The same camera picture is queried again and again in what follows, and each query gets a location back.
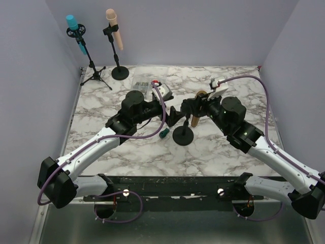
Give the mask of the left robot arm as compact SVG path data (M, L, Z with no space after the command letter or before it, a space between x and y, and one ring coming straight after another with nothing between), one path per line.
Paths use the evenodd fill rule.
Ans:
M103 154L122 145L128 139L141 139L136 136L137 125L154 117L161 119L161 124L174 125L176 110L166 112L165 102L173 99L170 88L163 84L152 89L152 101L146 102L138 90L129 91L121 103L116 115L111 117L105 126L90 140L71 153L54 160L47 157L41 163L37 186L40 189L38 205L42 195L46 195L49 203L56 208L63 208L79 196L96 195L106 201L112 197L113 189L105 178L95 176L91 183L82 186L77 182L78 176Z

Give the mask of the gold microphone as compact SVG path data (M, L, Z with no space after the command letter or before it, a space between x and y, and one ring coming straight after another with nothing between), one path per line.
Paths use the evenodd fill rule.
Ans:
M204 90L200 90L200 91L197 92L195 98L197 98L199 95L205 95L206 93L207 93L206 91L204 91ZM195 117L195 116L193 115L193 116L192 116L192 119L191 119L191 127L192 127L192 128L195 128L195 127L198 125L199 120L200 120L199 117Z

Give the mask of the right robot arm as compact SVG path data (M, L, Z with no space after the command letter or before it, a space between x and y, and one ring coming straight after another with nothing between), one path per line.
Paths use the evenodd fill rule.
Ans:
M324 173L312 169L277 147L254 125L245 121L246 107L236 97L209 98L199 94L185 99L181 112L209 117L234 148L268 165L286 181L263 179L252 174L234 185L239 199L260 195L289 204L300 215L315 220L324 206Z

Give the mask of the black round-base mic stand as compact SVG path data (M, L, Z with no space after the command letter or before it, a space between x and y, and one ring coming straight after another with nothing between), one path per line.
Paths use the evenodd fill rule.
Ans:
M181 146L190 145L193 141L194 134L189 127L189 119L191 114L185 114L185 121L182 126L177 127L173 131L173 140L176 144Z

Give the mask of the pink microphone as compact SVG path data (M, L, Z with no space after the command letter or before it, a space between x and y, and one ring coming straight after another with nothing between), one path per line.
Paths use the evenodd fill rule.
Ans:
M110 26L114 30L114 38L117 43L117 46L120 50L123 50L123 43L119 31L119 26L118 26L118 20L117 20L117 14L113 9L107 9L106 10L106 19L109 21Z

